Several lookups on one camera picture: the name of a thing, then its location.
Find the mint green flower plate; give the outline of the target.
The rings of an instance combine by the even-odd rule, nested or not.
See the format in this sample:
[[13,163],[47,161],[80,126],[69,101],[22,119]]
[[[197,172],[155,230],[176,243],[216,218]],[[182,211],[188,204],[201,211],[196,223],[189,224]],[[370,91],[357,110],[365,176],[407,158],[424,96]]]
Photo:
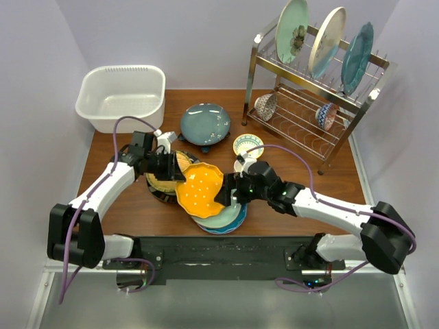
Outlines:
[[223,228],[236,220],[242,207],[241,204],[233,204],[225,207],[218,215],[213,215],[206,219],[197,216],[192,216],[191,218],[205,228]]

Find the orange dotted scalloped plate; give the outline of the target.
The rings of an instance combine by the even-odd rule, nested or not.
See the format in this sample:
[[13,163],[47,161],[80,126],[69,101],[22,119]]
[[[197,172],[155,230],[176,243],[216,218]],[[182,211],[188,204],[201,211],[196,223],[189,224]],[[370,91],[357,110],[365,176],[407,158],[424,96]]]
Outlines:
[[185,182],[177,182],[178,204],[191,216],[206,219],[221,213],[224,206],[215,202],[224,174],[218,167],[205,162],[189,165],[184,171]]

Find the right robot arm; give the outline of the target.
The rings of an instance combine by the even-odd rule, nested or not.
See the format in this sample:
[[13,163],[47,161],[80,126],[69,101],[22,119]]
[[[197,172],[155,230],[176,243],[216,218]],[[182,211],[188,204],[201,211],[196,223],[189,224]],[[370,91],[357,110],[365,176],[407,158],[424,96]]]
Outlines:
[[264,200],[279,213],[315,219],[346,231],[342,236],[321,234],[313,240],[305,253],[313,269],[334,260],[365,260],[382,272],[396,274],[414,251],[413,231],[390,204],[352,204],[317,195],[302,184],[282,180],[264,161],[224,176],[214,200],[228,206],[232,198],[240,204]]

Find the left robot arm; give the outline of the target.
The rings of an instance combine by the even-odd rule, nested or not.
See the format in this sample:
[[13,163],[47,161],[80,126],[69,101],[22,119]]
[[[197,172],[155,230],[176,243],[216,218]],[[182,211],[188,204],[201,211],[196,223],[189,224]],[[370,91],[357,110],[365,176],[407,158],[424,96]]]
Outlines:
[[131,142],[117,150],[104,172],[83,194],[51,209],[48,257],[87,268],[116,258],[127,269],[138,267],[142,252],[135,247],[135,239],[104,235],[102,220],[118,196],[146,173],[161,181],[185,181],[177,154],[171,150],[176,139],[175,132],[135,131]]

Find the white plastic bin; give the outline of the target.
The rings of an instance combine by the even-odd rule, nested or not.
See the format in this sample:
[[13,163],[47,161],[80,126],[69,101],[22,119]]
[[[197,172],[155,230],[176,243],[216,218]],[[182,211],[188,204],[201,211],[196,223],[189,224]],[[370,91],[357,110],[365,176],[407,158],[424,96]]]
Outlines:
[[165,74],[157,66],[101,66],[85,75],[75,111],[104,134],[112,133],[117,119],[124,116],[140,118],[149,125],[124,119],[118,133],[151,132],[164,121],[165,87]]

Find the woven straw round mat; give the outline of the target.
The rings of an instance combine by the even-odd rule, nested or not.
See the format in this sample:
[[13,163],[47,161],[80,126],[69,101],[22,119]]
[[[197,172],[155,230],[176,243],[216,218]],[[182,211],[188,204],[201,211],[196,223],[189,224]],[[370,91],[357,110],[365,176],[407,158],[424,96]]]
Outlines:
[[[189,156],[182,151],[176,151],[178,166],[183,172],[191,164]],[[156,190],[166,193],[173,193],[175,191],[176,182],[174,181],[160,181],[152,173],[146,173],[147,182]]]

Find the black patterned rim plate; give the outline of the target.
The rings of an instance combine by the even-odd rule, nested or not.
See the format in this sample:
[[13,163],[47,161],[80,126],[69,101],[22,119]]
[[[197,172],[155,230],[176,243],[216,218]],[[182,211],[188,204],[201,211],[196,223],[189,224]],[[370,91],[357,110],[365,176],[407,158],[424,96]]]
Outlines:
[[[197,157],[194,156],[193,154],[190,154],[190,153],[187,152],[187,151],[183,151],[183,152],[185,152],[185,153],[189,156],[189,158],[191,159],[191,164],[199,163],[199,161],[200,161],[199,158],[197,158]],[[159,201],[161,201],[161,202],[165,202],[165,203],[168,203],[168,204],[176,204],[176,203],[177,203],[177,198],[176,198],[176,193],[175,193],[175,191],[174,191],[173,193],[161,192],[161,191],[158,191],[158,190],[156,190],[155,188],[153,188],[153,187],[147,182],[147,180],[146,180],[146,184],[147,184],[147,187],[148,187],[148,190],[150,191],[150,193],[151,193],[156,199],[158,199]]]

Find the white ceramic mug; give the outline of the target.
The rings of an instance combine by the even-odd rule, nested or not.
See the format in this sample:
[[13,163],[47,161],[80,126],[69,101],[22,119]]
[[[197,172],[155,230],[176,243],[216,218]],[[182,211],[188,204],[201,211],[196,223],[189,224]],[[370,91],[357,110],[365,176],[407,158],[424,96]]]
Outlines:
[[255,158],[245,158],[243,160],[236,160],[234,163],[234,170],[235,173],[247,173],[250,166],[252,166],[254,163],[256,163],[257,160]]

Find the blue dotted scalloped plate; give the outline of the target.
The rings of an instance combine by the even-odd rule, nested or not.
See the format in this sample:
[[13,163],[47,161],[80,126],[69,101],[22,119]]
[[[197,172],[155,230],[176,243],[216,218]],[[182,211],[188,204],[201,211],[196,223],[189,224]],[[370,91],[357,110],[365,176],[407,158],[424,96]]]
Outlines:
[[227,226],[224,226],[223,228],[207,228],[200,224],[198,224],[198,226],[205,232],[208,232],[209,234],[216,234],[216,235],[228,234],[235,231],[237,228],[239,228],[242,225],[242,223],[246,218],[247,212],[248,212],[248,206],[243,205],[236,219],[232,221],[230,224],[228,224]]

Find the yellow teal patterned bowl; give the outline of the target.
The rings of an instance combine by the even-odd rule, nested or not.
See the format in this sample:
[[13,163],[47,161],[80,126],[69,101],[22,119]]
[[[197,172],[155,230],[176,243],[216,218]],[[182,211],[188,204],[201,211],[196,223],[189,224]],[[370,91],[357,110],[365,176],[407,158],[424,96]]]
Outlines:
[[[248,151],[255,147],[263,145],[261,138],[254,134],[239,135],[233,142],[233,151],[238,156],[243,151]],[[259,158],[263,154],[264,148],[257,148],[250,152],[253,158]]]

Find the blue-grey blossom plate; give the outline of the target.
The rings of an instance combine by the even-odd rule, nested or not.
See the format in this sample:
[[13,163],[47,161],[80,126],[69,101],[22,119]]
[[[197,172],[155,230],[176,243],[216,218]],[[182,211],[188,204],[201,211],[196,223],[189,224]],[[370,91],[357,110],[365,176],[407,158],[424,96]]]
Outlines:
[[185,110],[178,138],[197,146],[210,147],[230,136],[228,112],[215,103],[199,103]]

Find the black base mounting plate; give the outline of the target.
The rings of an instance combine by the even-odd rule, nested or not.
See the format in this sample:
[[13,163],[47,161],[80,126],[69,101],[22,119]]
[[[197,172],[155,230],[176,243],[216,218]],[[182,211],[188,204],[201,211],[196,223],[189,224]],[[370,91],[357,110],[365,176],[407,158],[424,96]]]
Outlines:
[[142,236],[134,240],[128,262],[106,260],[106,270],[117,270],[140,278],[141,260],[151,262],[148,275],[154,284],[168,280],[302,280],[305,270],[343,270],[344,261],[326,263],[309,250],[312,236]]

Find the brown patterned bowl in rack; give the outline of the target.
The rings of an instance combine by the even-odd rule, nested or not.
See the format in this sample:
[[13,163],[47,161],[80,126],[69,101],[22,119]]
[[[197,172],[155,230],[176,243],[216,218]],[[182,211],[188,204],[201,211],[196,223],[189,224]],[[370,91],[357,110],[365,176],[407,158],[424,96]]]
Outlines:
[[275,93],[270,93],[258,97],[254,103],[254,108],[260,119],[268,121],[276,112],[277,104],[277,95]]

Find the blue red bowl in rack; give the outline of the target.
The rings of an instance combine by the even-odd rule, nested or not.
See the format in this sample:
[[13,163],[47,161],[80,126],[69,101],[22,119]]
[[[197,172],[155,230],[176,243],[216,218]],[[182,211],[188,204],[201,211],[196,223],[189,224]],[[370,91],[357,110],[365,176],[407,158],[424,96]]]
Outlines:
[[339,109],[339,106],[334,103],[326,103],[319,108],[315,114],[318,127],[325,132],[329,131]]

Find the beige blue plate in rack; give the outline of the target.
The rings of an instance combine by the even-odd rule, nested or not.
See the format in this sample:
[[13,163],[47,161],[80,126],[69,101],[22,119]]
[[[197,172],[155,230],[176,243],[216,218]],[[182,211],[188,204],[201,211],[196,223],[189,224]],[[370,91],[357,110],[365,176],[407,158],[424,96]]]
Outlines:
[[346,9],[332,10],[320,27],[309,57],[308,69],[313,79],[322,77],[339,48],[346,25]]

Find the mint flower plate in rack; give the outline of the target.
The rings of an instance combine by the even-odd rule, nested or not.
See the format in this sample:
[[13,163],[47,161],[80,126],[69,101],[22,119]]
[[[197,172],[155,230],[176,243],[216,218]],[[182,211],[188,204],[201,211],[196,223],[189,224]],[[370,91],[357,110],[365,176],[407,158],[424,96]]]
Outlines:
[[289,1],[283,8],[275,35],[276,54],[281,63],[291,63],[300,53],[308,22],[309,10],[305,0]]

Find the teal scalloped plate in rack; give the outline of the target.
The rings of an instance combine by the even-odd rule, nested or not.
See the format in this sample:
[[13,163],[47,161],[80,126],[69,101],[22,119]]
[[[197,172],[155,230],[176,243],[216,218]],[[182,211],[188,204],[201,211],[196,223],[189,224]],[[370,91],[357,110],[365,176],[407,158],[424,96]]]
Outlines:
[[343,94],[350,96],[359,86],[366,72],[374,40],[374,27],[371,22],[364,24],[350,42],[344,55],[341,81]]

